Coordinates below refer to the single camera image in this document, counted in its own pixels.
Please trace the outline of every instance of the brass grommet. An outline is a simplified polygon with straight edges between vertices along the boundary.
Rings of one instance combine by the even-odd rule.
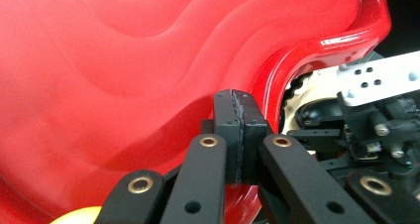
[[[272,139],[272,142],[278,147],[290,147],[291,142],[288,139],[282,137],[275,137]]]
[[[218,143],[217,139],[212,138],[212,137],[205,137],[200,140],[201,146],[204,146],[204,147],[214,147],[217,145],[217,143]]]
[[[139,194],[149,191],[154,185],[154,181],[148,176],[140,176],[131,180],[128,189],[131,193]]]
[[[374,176],[361,177],[361,185],[368,191],[377,195],[388,196],[392,193],[392,188],[388,183]]]

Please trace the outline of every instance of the yellow object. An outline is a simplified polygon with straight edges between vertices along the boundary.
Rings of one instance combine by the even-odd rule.
[[[51,224],[93,224],[100,211],[100,206],[81,208],[55,219]]]

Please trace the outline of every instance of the glossy red surface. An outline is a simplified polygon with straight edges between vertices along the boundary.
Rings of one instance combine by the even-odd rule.
[[[363,56],[385,0],[1,0],[0,222],[100,205],[127,172],[182,162],[212,95],[251,92],[274,129],[293,76]],[[255,187],[227,187],[249,223]]]

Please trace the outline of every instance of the mounting hole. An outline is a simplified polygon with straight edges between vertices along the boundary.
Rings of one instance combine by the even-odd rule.
[[[375,176],[363,176],[361,177],[361,185],[366,190],[382,196],[387,196],[392,193],[392,188],[383,181]]]
[[[200,140],[201,146],[204,146],[204,147],[214,147],[217,145],[217,143],[218,143],[217,139],[212,138],[212,137],[205,137]]]
[[[340,205],[340,203],[335,202],[335,201],[330,201],[327,203],[327,207],[328,209],[330,209],[330,211],[337,213],[337,214],[344,214],[345,210],[344,207],[342,205]]]
[[[149,191],[154,185],[154,181],[148,176],[140,176],[131,180],[128,189],[131,193],[139,194]]]
[[[190,201],[185,204],[185,211],[191,214],[197,213],[201,209],[201,204],[197,201]]]
[[[272,142],[279,147],[290,147],[291,143],[289,140],[285,138],[274,138],[272,139]]]

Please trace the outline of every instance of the white bracket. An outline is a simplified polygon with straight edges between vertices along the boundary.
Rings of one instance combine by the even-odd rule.
[[[344,102],[359,106],[420,89],[420,52],[357,65],[341,65],[337,76]]]

